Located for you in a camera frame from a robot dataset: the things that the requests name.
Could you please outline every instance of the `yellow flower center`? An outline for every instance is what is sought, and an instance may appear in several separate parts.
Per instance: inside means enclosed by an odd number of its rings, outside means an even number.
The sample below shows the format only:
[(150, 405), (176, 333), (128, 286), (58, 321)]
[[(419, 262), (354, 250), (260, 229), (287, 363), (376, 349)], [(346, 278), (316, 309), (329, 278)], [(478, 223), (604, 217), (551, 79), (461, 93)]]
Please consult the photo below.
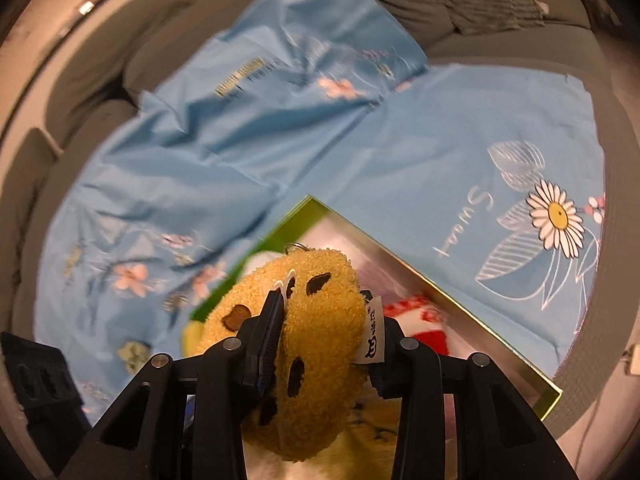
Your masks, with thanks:
[(558, 202), (552, 202), (549, 204), (549, 220), (556, 229), (565, 230), (569, 225), (569, 217)]

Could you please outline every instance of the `fuzzy plush keychain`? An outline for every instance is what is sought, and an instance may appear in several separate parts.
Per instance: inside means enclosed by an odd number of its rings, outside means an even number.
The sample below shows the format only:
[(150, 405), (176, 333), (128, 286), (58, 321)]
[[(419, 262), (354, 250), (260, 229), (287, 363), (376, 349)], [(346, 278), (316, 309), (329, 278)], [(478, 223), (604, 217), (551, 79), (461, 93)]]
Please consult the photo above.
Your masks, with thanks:
[(345, 428), (362, 394), (360, 346), (365, 300), (347, 257), (335, 250), (295, 250), (243, 278), (207, 319), (198, 353), (237, 333), (260, 314), (281, 281), (288, 297), (276, 357), (275, 386), (242, 423), (242, 437), (284, 460), (306, 460)]

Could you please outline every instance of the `framed picture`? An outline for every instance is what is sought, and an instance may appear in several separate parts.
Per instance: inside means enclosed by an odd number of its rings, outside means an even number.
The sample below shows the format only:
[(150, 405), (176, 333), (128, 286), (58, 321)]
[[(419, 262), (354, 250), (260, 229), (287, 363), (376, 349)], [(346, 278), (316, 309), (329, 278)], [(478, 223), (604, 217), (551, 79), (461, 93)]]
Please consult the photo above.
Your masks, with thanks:
[(2, 137), (14, 110), (52, 54), (104, 1), (31, 0), (24, 9), (0, 46)]

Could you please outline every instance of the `daisy print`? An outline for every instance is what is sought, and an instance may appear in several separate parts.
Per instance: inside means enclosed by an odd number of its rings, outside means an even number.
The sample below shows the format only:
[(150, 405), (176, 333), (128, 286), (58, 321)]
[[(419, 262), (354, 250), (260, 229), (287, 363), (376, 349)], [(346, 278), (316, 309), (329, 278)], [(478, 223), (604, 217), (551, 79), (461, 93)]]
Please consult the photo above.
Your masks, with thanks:
[(582, 218), (577, 215), (574, 201), (566, 192), (544, 179), (536, 185), (536, 191), (529, 193), (527, 204), (533, 227), (538, 229), (538, 237), (546, 250), (562, 249), (567, 258), (577, 258), (582, 248), (584, 228)]

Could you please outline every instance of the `fabric tag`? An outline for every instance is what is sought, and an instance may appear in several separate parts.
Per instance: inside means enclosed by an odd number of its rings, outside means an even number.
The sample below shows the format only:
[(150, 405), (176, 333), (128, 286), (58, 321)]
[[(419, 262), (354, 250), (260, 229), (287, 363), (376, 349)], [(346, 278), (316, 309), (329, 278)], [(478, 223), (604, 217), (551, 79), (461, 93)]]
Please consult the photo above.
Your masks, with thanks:
[(362, 343), (353, 357), (353, 363), (367, 365), (385, 360), (385, 320), (382, 314), (382, 297), (376, 296), (365, 304), (365, 320)]
[(289, 303), (289, 298), (291, 297), (291, 293), (293, 292), (293, 288), (296, 286), (296, 271), (295, 269), (291, 269), (287, 274), (287, 277), (284, 281), (277, 280), (271, 285), (270, 290), (278, 290), (282, 294), (282, 299), (284, 300), (284, 308), (287, 307), (287, 303)]

